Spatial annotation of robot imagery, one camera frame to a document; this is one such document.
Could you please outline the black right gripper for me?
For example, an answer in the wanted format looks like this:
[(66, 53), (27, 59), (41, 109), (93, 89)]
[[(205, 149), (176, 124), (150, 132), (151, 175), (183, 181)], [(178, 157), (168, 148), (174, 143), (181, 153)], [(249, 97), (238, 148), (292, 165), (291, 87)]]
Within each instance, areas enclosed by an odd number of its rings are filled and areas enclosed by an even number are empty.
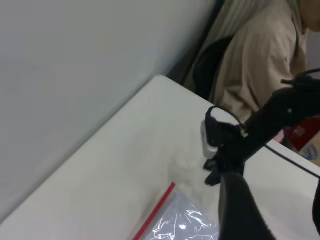
[(220, 140), (218, 152), (214, 159), (207, 159), (203, 165), (204, 170), (212, 171), (204, 181), (208, 186), (220, 184), (222, 173), (235, 172), (244, 175), (243, 129), (240, 125), (230, 123), (220, 123), (218, 126)]

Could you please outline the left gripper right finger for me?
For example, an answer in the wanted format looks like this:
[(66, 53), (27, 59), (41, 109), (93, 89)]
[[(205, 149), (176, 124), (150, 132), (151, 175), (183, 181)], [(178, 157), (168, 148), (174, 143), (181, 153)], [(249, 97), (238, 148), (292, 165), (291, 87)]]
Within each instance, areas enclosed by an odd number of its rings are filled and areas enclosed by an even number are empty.
[(312, 204), (312, 220), (315, 226), (320, 225), (320, 180), (317, 183), (317, 188), (314, 194)]

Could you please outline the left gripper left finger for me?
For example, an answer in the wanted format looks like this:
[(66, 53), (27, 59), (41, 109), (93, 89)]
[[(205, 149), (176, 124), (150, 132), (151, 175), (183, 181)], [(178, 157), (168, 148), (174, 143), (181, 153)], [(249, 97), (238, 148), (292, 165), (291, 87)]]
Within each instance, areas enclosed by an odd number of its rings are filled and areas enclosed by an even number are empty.
[(221, 176), (219, 201), (219, 240), (274, 240), (250, 188), (242, 175)]

